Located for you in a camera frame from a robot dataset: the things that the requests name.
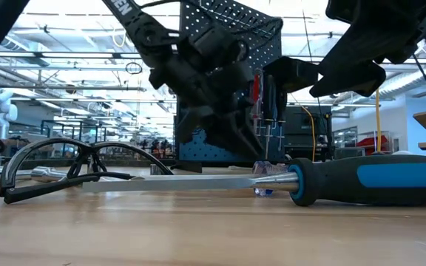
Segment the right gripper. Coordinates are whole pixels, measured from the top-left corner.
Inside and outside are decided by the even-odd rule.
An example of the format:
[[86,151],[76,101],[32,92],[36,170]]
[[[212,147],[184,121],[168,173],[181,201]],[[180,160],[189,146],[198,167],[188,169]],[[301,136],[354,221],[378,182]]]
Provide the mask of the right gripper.
[[286,92],[312,86],[315,98],[349,91],[369,96],[385,80],[384,69],[373,61],[400,64],[416,51],[420,10],[421,0],[328,0],[327,17],[350,27],[318,69],[282,56],[263,70]]

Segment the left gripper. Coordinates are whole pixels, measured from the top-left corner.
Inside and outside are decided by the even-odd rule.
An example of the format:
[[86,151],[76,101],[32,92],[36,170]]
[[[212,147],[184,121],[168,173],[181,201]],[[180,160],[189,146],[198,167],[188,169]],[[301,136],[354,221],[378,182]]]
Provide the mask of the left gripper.
[[[149,26],[149,82],[168,86],[189,107],[177,125],[177,140],[188,143],[193,131],[226,106],[232,95],[253,80],[240,57],[241,42],[224,27],[210,24],[199,35],[173,32],[162,25]],[[251,107],[220,116],[212,126],[212,145],[249,160],[259,159],[263,147],[253,130]]]

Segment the black metal pegboard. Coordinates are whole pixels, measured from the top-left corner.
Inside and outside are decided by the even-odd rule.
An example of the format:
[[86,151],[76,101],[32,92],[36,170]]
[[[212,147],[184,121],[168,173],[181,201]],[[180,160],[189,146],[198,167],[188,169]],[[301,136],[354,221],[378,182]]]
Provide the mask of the black metal pegboard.
[[[192,0],[205,9],[218,24],[232,31],[242,30],[261,24],[271,19],[271,16],[261,13],[252,7],[235,0]],[[202,30],[207,19],[188,4],[180,6],[180,26],[191,35]],[[248,65],[253,70],[259,70],[282,56],[282,44],[279,33],[273,33],[274,24],[270,23],[247,33],[239,34],[249,45]],[[180,160],[196,161],[220,165],[221,163],[253,163],[252,157],[231,153],[222,148],[206,143],[206,133],[202,129],[194,131],[192,140],[177,145]]]

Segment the black blue handled screwdriver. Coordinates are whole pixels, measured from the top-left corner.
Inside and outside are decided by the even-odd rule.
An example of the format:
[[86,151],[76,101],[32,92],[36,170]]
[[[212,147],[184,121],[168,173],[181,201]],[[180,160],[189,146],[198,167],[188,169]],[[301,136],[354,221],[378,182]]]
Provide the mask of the black blue handled screwdriver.
[[426,205],[426,156],[373,155],[323,163],[296,158],[282,173],[158,175],[84,183],[85,192],[261,188],[287,191],[298,206],[317,200],[364,205]]

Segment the black cabinet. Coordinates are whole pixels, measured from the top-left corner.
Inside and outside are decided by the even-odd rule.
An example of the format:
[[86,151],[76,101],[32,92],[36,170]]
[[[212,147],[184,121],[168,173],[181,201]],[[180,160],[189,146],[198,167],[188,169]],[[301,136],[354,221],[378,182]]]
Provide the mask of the black cabinet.
[[285,153],[291,157],[304,157],[315,162],[332,160],[331,107],[288,106],[285,110],[283,141]]

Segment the clear blue Husky screwdriver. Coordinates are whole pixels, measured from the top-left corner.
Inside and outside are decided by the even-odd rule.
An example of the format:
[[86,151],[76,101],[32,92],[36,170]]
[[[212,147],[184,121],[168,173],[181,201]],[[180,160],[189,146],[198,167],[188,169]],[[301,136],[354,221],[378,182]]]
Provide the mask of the clear blue Husky screwdriver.
[[[288,171],[285,164],[274,165],[269,161],[257,161],[252,167],[253,174],[279,174]],[[273,194],[273,190],[264,188],[255,188],[254,193],[259,197],[268,197]]]

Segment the red storage bin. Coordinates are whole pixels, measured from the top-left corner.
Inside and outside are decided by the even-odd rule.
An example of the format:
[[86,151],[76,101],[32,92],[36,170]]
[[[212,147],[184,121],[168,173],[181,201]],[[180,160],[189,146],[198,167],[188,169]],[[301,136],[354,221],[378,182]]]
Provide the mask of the red storage bin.
[[366,137],[360,140],[356,146],[363,148],[366,155],[371,155],[377,152],[378,149],[380,149],[381,152],[388,152],[391,150],[389,140],[384,135],[381,137]]

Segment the silver ratchet extension bar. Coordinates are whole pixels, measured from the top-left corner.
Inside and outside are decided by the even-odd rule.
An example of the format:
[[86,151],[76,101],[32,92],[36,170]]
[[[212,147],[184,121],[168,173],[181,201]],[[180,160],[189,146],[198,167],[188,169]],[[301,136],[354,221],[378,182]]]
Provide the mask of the silver ratchet extension bar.
[[[3,167],[0,166],[0,180]],[[40,183],[49,183],[59,181],[67,177],[63,171],[58,171],[54,168],[46,166],[38,166],[32,170],[18,170],[16,172],[16,181],[19,180],[34,180]]]

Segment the black safety glasses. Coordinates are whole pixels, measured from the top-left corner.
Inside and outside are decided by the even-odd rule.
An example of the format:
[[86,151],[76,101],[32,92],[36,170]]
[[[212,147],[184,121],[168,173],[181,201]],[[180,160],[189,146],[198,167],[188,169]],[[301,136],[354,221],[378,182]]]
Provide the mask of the black safety glasses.
[[[16,174],[19,166],[21,166],[28,155],[36,149],[58,143],[68,143],[78,147],[78,155],[70,166],[67,175],[59,181],[17,188]],[[11,204],[34,197],[40,197],[82,183],[97,182],[101,177],[115,177],[122,180],[129,180],[131,177],[128,174],[107,171],[105,165],[98,156],[98,152],[106,147],[120,147],[138,153],[156,165],[162,174],[173,174],[167,166],[150,153],[127,143],[107,141],[100,143],[84,143],[80,140],[69,138],[50,138],[39,140],[25,146],[16,152],[10,161],[3,166],[0,178],[0,197],[3,198],[5,203]]]

